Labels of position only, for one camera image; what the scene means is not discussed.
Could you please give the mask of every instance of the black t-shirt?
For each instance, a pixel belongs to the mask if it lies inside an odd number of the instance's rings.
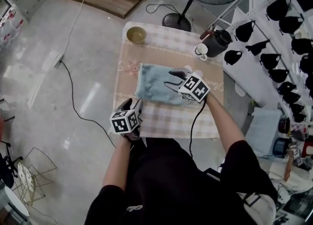
[[[220,181],[201,172],[176,145],[147,149],[134,168],[126,193],[113,185],[101,189],[86,225],[255,224],[237,192],[266,194],[277,202],[275,188],[245,141],[229,148]]]

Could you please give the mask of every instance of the black bag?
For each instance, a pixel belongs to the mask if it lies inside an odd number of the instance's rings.
[[[255,26],[255,21],[250,21],[247,22],[243,25],[240,25],[239,27],[236,28],[236,38],[243,42],[246,43],[247,41],[249,41],[251,34],[253,32],[253,27]]]
[[[266,69],[273,69],[277,66],[280,58],[281,54],[262,54],[260,63],[263,64]]]
[[[303,23],[303,19],[300,22],[299,19],[302,19],[302,17],[297,16],[287,16],[279,21],[279,28],[280,31],[287,33],[287,34],[293,34]]]
[[[268,70],[270,78],[277,83],[282,83],[287,78],[289,70],[287,69],[269,69]]]
[[[308,78],[305,80],[305,86],[311,90],[313,89],[313,75],[309,75]]]
[[[293,114],[300,113],[304,109],[304,106],[295,103],[290,104],[289,107]]]
[[[303,55],[312,51],[312,40],[301,38],[293,38],[291,41],[291,49],[295,51],[298,55]]]
[[[283,100],[288,104],[297,102],[300,99],[300,95],[294,92],[287,92],[283,95]]]
[[[300,69],[303,73],[310,74],[313,73],[313,52],[308,55],[304,55],[300,61]]]
[[[283,19],[288,12],[291,0],[276,0],[270,6],[266,8],[266,14],[273,21],[279,21]]]
[[[293,119],[297,123],[303,122],[305,117],[307,117],[307,116],[305,114],[302,114],[302,113],[294,113],[293,114]]]
[[[241,51],[230,50],[227,51],[226,54],[224,55],[224,60],[226,64],[234,65],[236,62],[239,61],[242,55],[243,53]]]
[[[263,48],[266,48],[266,44],[269,43],[269,42],[270,42],[270,40],[268,39],[268,40],[266,40],[266,41],[256,43],[256,44],[254,44],[254,45],[252,45],[252,46],[246,46],[246,49],[247,49],[248,51],[251,51],[251,53],[252,53],[254,56],[256,56],[256,55],[258,55],[258,54],[261,53],[261,51],[262,51]]]
[[[291,82],[283,82],[279,88],[277,89],[277,92],[281,95],[284,95],[288,92],[291,92],[292,90],[294,90],[295,88],[297,88],[297,86]]]

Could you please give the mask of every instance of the floor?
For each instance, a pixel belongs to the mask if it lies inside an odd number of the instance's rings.
[[[154,14],[148,14],[145,8],[149,3],[163,1],[173,3],[178,10],[187,2],[145,0],[125,20],[83,6],[64,58],[74,82],[74,103],[82,117],[109,128],[123,26],[128,21],[161,24],[170,10],[160,7]],[[5,124],[3,140],[12,143],[13,157],[25,156],[32,147],[37,147],[57,165],[56,182],[44,187],[46,197],[35,202],[34,207],[53,217],[59,225],[83,224],[113,152],[104,132],[94,123],[79,119],[73,111],[65,68],[53,68],[54,58],[64,52],[79,6],[70,0],[48,0],[23,26],[11,46],[1,52],[0,60],[0,88],[5,98],[0,107],[4,118],[16,116]],[[198,34],[215,18],[196,3],[189,13],[188,17],[195,19]],[[224,82],[225,107],[241,127],[250,98],[240,97],[227,75]],[[188,140],[179,142],[187,149]],[[216,139],[194,140],[192,149],[201,170],[217,168],[224,156]],[[34,157],[33,163],[42,166],[43,161]],[[43,217],[35,222],[55,224]]]

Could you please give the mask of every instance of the black cable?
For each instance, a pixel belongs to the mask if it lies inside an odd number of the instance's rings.
[[[74,88],[73,88],[72,77],[71,77],[70,72],[69,72],[67,66],[65,65],[65,63],[62,62],[62,61],[60,61],[60,63],[62,63],[62,64],[64,65],[64,67],[66,68],[66,70],[67,70],[67,72],[68,72],[68,75],[69,75],[70,83],[71,83],[71,85],[72,85],[72,104],[73,104],[73,108],[74,108],[74,110],[75,110],[77,116],[78,116],[79,118],[81,118],[82,120],[91,121],[91,122],[94,122],[94,123],[98,124],[98,126],[103,129],[104,133],[106,133],[106,135],[107,135],[107,137],[109,138],[109,140],[110,140],[110,142],[112,143],[112,145],[115,147],[115,145],[113,144],[113,142],[112,142],[111,138],[109,137],[107,131],[106,131],[98,122],[96,122],[96,121],[94,121],[94,120],[85,119],[85,118],[81,117],[81,116],[79,115],[79,113],[77,112],[77,110],[75,109],[75,106],[74,106]]]
[[[202,108],[200,109],[200,111],[197,113],[195,119],[194,119],[194,122],[192,123],[191,125],[191,131],[190,131],[190,143],[189,143],[189,153],[190,153],[190,156],[191,158],[193,158],[193,155],[192,155],[192,152],[191,152],[191,143],[192,143],[192,130],[194,128],[194,125],[195,125],[195,122],[198,118],[198,116],[201,114],[201,112],[203,111],[204,107],[205,107],[205,104],[206,104],[206,96],[205,98],[203,99],[203,105],[202,105]]]
[[[195,29],[195,27],[194,27],[194,20],[195,20],[195,18],[189,17],[189,20],[191,20],[191,25],[192,25],[192,27],[194,28],[194,32],[196,32],[196,29]]]
[[[54,220],[54,222],[55,222],[57,225],[59,225],[59,224],[57,223],[57,221],[56,221],[53,217],[48,216],[48,215],[44,215],[44,214],[43,214],[43,213],[41,213],[38,209],[34,208],[33,206],[30,206],[29,204],[27,204],[27,206],[29,206],[29,207],[31,207],[31,208],[33,208],[33,209],[35,209],[35,210],[36,210],[39,214],[41,214],[42,216],[46,216],[46,217],[49,217],[49,218],[53,219],[53,220]]]
[[[149,7],[149,6],[156,6],[156,5],[157,5],[157,7],[156,7],[155,11],[153,11],[153,12],[149,12],[149,11],[148,11],[148,7]],[[179,12],[177,11],[177,9],[176,9],[172,4],[148,4],[148,5],[146,6],[146,11],[147,11],[149,14],[153,14],[154,12],[157,11],[157,9],[158,9],[160,6],[167,7],[168,9],[170,9],[170,10],[174,11],[175,13],[179,14]]]

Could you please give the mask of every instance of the person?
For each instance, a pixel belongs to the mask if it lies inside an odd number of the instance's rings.
[[[226,151],[219,176],[200,171],[173,139],[147,138],[129,165],[131,143],[121,137],[86,225],[273,223],[277,192],[268,175],[210,92],[206,103]]]

